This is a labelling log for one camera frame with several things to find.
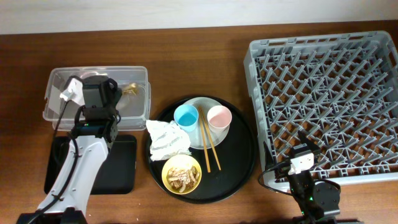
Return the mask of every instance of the white napkin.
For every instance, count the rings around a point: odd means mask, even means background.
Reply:
[[[191,154],[188,150],[191,145],[188,134],[175,121],[147,120],[147,129],[152,139],[149,149],[152,161],[169,159],[177,154]]]

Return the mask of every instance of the round tray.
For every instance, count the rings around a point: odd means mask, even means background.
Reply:
[[[206,160],[203,150],[190,148],[192,157],[200,164],[202,179],[199,186],[191,193],[177,195],[169,192],[162,182],[162,168],[166,161],[154,161],[150,159],[149,147],[152,144],[150,138],[146,144],[146,160],[149,170],[157,184],[169,195],[190,203],[211,203],[228,198],[237,192],[250,178],[253,170],[257,141],[251,128],[241,112],[232,104],[219,98],[210,97],[232,112],[232,122],[227,137],[215,147],[221,170],[218,170],[217,163],[211,149],[208,149],[211,172],[207,173]],[[158,121],[170,122],[173,120],[174,110],[185,103],[184,99],[169,106],[157,117]]]

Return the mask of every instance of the chopsticks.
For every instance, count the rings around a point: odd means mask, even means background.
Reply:
[[[206,128],[207,135],[209,136],[210,145],[211,145],[211,148],[212,148],[212,150],[213,150],[214,157],[216,158],[216,162],[217,162],[217,165],[218,165],[218,169],[221,170],[220,162],[218,162],[218,157],[217,157],[216,148],[214,147],[213,140],[211,139],[211,133],[210,133],[209,125],[207,124],[207,121],[206,121],[206,118],[205,118],[205,114],[204,114],[204,112],[203,112],[201,106],[199,106],[198,110],[199,110],[199,115],[200,115],[200,118],[201,118],[200,120],[203,121],[204,126],[205,126],[205,128]],[[205,141],[205,138],[206,138],[206,137],[204,136],[204,133],[203,133],[203,127],[202,127],[202,126],[200,126],[200,127],[201,127],[201,130],[202,130],[201,135],[202,135],[202,138],[203,138],[203,145],[204,145],[204,150],[205,150],[206,163],[209,165],[209,163],[208,163],[208,156],[207,156],[207,146],[206,146],[206,144],[205,144],[205,142],[206,142],[206,141]]]
[[[206,136],[205,132],[203,131],[203,125],[204,125],[203,123],[205,121],[203,120],[200,112],[199,112],[199,121],[200,121],[201,138],[203,140],[203,150],[205,151],[207,172],[210,172],[209,156],[207,155],[207,147],[206,147]]]

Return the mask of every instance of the gray plastic basket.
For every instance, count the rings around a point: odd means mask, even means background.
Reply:
[[[302,130],[322,149],[316,179],[398,179],[398,54],[387,32],[255,40],[244,59],[261,166],[287,158]],[[270,172],[264,182],[287,190]]]

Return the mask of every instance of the wooden table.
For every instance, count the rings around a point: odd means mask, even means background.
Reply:
[[[243,58],[252,40],[386,30],[398,43],[398,21],[288,24],[203,29],[126,30],[0,36],[0,222],[34,212],[43,191],[53,129],[44,121],[44,94],[53,68],[142,65],[152,86],[150,117],[187,95],[206,94],[239,108],[256,130]],[[249,182],[218,203],[190,205],[167,195],[144,160],[138,140],[136,184],[126,195],[90,197],[89,223],[273,223],[300,215],[293,198]],[[395,223],[398,182],[344,186],[339,218]]]

